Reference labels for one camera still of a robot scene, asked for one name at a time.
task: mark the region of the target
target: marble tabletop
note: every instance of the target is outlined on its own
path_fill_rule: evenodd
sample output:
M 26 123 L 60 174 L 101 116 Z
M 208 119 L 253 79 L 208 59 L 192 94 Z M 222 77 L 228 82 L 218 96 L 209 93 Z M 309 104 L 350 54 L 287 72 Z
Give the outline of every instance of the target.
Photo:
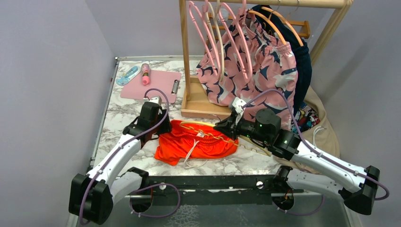
M 170 104 L 169 116 L 171 120 L 217 122 L 217 120 L 181 116 L 181 104 L 185 88 L 183 61 L 121 61 L 117 70 L 117 78 L 133 66 L 140 67 L 143 63 L 148 63 L 153 70 L 180 72 L 182 74 L 177 99 L 175 103 Z M 199 61 L 190 61 L 192 74 L 195 74 L 194 69 L 198 63 Z M 122 86 L 114 83 L 96 152 L 95 165 L 98 165 L 107 156 L 108 152 L 121 137 L 124 127 L 130 124 L 140 113 L 143 101 L 121 98 L 121 91 Z M 244 144 L 247 148 L 255 148 L 243 140 L 240 140 L 240 144 Z M 183 159 L 176 166 L 154 159 L 157 147 L 158 140 L 147 142 L 142 150 L 129 160 L 120 174 L 125 173 L 134 166 L 148 171 L 149 175 L 265 175 L 275 174 L 280 166 L 273 157 L 239 147 L 236 153 L 228 157 L 209 159 L 200 168 L 185 169 Z M 191 159 L 189 162 L 191 165 L 197 165 L 203 163 L 203 161 L 203 159 Z

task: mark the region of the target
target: gray wall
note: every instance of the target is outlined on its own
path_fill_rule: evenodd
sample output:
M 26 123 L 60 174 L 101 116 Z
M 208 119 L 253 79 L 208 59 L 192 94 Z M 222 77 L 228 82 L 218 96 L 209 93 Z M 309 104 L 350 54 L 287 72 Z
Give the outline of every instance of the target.
M 314 66 L 313 88 L 337 133 L 341 158 L 381 170 L 392 192 L 365 227 L 400 226 L 401 1 L 355 1 Z
M 80 0 L 2 0 L 0 27 L 0 226 L 64 226 L 114 55 Z
M 178 0 L 86 0 L 113 53 L 119 57 L 182 55 L 181 24 Z M 230 4 L 237 13 L 240 4 Z M 280 7 L 287 16 L 295 7 Z M 327 9 L 300 7 L 292 20 L 308 20 L 312 33 L 317 30 Z M 191 55 L 202 55 L 204 47 L 188 15 Z

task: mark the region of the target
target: beige cloth bag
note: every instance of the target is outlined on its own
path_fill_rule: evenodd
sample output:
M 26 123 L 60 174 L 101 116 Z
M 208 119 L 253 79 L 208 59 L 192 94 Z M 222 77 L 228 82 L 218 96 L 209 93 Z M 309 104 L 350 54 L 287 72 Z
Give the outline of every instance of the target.
M 327 119 L 327 114 L 326 110 L 324 109 L 322 101 L 319 99 L 315 91 L 311 87 L 309 87 L 308 92 L 305 96 L 305 103 L 308 104 L 311 108 L 313 108 L 320 119 L 320 122 L 315 125 L 313 128 L 304 131 L 302 135 L 304 138 L 309 141 L 310 143 L 313 142 L 313 133 L 314 129 L 318 126 L 322 126 L 325 128 L 325 130 L 320 130 L 318 133 L 315 135 L 315 143 L 317 147 L 335 157 L 340 157 L 340 146 L 338 144 L 337 136 L 336 133 L 334 132 L 333 128 L 331 127 L 329 120 Z M 300 163 L 295 163 L 292 161 L 287 161 L 282 158 L 274 157 L 276 161 L 279 163 L 286 165 L 286 166 L 291 166 L 293 168 L 297 169 L 303 169 L 307 170 L 311 173 L 318 174 L 317 171 L 313 170 L 310 167 L 307 167 L 303 164 Z

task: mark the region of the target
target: wooden base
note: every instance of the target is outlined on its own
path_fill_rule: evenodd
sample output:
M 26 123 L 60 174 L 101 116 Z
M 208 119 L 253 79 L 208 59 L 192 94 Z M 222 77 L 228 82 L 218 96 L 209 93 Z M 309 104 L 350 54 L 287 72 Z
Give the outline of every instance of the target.
M 220 119 L 225 119 L 231 114 L 228 107 L 209 102 L 197 76 L 190 77 L 190 91 L 191 100 L 187 100 L 187 88 L 185 88 L 181 116 L 215 119 L 216 117 L 212 115 L 214 114 Z

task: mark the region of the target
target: white drawstring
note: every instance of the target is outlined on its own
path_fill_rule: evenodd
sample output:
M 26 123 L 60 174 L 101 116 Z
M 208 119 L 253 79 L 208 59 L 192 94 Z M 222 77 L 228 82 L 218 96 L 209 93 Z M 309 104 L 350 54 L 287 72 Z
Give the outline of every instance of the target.
M 322 126 L 317 126 L 315 129 L 314 129 L 314 136 L 313 136 L 313 144 L 314 144 L 314 146 L 315 147 L 317 147 L 316 146 L 316 143 L 315 143 L 315 136 L 316 136 L 316 134 L 320 131 L 320 130 L 325 130 L 326 128 L 324 128 L 324 127 L 322 127 Z
M 207 160 L 205 160 L 201 165 L 198 165 L 198 166 L 191 166 L 191 165 L 189 165 L 188 164 L 188 159 L 189 159 L 189 157 L 191 156 L 191 154 L 192 154 L 192 152 L 193 152 L 193 150 L 195 149 L 195 147 L 196 147 L 196 145 L 199 143 L 199 140 L 197 141 L 197 140 L 193 140 L 193 146 L 192 146 L 192 148 L 188 151 L 188 154 L 187 154 L 187 156 L 185 157 L 185 160 L 184 160 L 184 168 L 186 168 L 186 169 L 189 169 L 189 168 L 199 168 L 199 167 L 201 167 L 201 166 L 203 166 L 204 164 L 206 164 L 207 163 Z

